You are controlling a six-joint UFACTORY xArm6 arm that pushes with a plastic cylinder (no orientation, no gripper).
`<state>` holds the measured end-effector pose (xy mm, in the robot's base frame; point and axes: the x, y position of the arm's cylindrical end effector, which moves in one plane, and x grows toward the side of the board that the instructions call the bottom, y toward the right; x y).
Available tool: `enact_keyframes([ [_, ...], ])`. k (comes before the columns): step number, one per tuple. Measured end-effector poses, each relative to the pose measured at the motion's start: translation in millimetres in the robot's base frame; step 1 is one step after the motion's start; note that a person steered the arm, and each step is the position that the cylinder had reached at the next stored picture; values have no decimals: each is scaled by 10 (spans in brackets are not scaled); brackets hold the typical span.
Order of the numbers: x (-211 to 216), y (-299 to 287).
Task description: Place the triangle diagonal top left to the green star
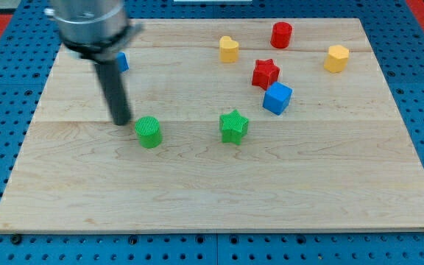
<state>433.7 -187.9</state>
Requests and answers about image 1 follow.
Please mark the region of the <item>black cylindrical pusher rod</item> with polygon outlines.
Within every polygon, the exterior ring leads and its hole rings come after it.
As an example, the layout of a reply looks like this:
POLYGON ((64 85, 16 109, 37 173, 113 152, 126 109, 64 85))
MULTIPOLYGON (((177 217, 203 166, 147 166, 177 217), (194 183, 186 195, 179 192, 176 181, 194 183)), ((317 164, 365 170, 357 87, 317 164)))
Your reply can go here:
POLYGON ((107 109, 115 125, 125 125, 131 119, 127 94, 117 60, 94 65, 98 81, 102 87, 107 109))

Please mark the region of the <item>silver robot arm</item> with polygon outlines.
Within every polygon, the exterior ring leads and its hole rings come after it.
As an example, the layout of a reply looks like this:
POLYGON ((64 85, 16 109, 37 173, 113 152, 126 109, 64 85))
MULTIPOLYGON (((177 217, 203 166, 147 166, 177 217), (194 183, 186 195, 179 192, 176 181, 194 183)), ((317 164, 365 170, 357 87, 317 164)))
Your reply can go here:
POLYGON ((93 62, 113 123, 127 124, 132 113, 118 54, 144 25, 131 23, 122 0, 50 0, 44 14, 57 24, 65 47, 93 62))

